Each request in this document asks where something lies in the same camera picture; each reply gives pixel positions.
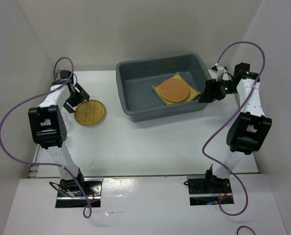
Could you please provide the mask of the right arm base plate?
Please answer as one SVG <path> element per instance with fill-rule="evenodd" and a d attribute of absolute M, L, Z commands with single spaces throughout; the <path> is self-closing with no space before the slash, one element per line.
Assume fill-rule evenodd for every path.
<path fill-rule="evenodd" d="M 230 181 L 224 185 L 210 185 L 202 175 L 188 176 L 183 183 L 188 188 L 191 206 L 217 205 L 221 199 L 222 204 L 234 204 Z"/>

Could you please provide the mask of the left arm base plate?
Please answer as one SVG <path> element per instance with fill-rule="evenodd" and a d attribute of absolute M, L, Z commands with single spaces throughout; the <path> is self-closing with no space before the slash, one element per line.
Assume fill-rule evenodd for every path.
<path fill-rule="evenodd" d="M 98 178 L 84 178 L 83 190 L 93 208 L 101 207 L 102 182 Z M 49 184 L 57 191 L 55 208 L 83 208 L 87 204 L 85 196 L 77 186 L 68 189 L 62 181 Z"/>

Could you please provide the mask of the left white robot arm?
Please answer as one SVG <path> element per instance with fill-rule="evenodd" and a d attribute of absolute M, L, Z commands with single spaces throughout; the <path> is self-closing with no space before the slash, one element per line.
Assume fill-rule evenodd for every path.
<path fill-rule="evenodd" d="M 74 73 L 69 70 L 58 71 L 50 91 L 38 107 L 28 110 L 32 138 L 58 165 L 62 189 L 79 196 L 86 191 L 86 183 L 68 151 L 67 127 L 61 110 L 75 113 L 74 108 L 89 101 L 90 95 L 74 81 Z"/>

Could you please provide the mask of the round orange woven tray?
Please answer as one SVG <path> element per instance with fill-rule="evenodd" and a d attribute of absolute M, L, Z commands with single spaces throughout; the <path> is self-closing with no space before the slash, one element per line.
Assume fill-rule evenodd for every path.
<path fill-rule="evenodd" d="M 162 96 L 170 102 L 182 102 L 190 95 L 188 85 L 178 79 L 167 79 L 161 84 Z"/>

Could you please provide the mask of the rectangular woven bamboo mat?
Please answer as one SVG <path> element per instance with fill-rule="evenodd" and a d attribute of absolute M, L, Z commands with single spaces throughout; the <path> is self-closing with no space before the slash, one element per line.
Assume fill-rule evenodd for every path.
<path fill-rule="evenodd" d="M 182 81 L 184 81 L 184 82 L 188 85 L 188 87 L 189 87 L 190 95 L 187 97 L 186 100 L 184 100 L 184 101 L 182 101 L 182 102 L 189 102 L 189 101 L 192 101 L 192 100 L 194 100 L 196 97 L 198 97 L 198 96 L 201 94 L 200 91 L 194 89 L 191 85 L 189 85 L 189 84 L 188 84 L 188 83 L 183 79 L 183 77 L 180 75 L 179 72 L 176 72 L 172 77 L 170 77 L 170 78 L 168 78 L 168 79 L 173 79 L 173 78 L 174 78 L 174 79 L 178 79 L 178 80 L 182 80 Z M 170 102 L 170 101 L 166 100 L 166 99 L 162 96 L 160 87 L 161 87 L 161 83 L 158 84 L 158 85 L 156 85 L 156 86 L 152 86 L 153 90 L 154 90 L 155 93 L 158 95 L 158 97 L 159 97 L 159 98 L 160 98 L 160 99 L 161 99 L 161 100 L 162 100 L 166 105 L 176 104 L 175 102 Z"/>

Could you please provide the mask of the round bamboo tray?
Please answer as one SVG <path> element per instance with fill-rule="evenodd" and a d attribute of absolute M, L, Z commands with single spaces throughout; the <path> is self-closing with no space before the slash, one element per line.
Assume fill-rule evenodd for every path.
<path fill-rule="evenodd" d="M 76 107 L 74 118 L 82 126 L 94 126 L 106 117 L 106 107 L 99 100 L 90 99 Z"/>

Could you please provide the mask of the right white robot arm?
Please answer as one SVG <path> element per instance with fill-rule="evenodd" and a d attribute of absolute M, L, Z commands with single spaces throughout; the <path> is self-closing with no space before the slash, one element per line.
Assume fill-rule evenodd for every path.
<path fill-rule="evenodd" d="M 228 94 L 237 94 L 241 103 L 245 106 L 231 125 L 226 144 L 230 154 L 224 164 L 216 170 L 208 169 L 203 180 L 206 191 L 214 193 L 228 184 L 230 171 L 247 155 L 258 151 L 272 125 L 272 120 L 266 117 L 260 102 L 259 86 L 260 79 L 257 73 L 250 71 L 250 65 L 239 63 L 235 66 L 231 79 L 224 80 L 225 70 L 223 67 L 214 66 L 217 77 L 207 80 L 205 90 L 199 102 L 211 103 L 222 100 Z"/>

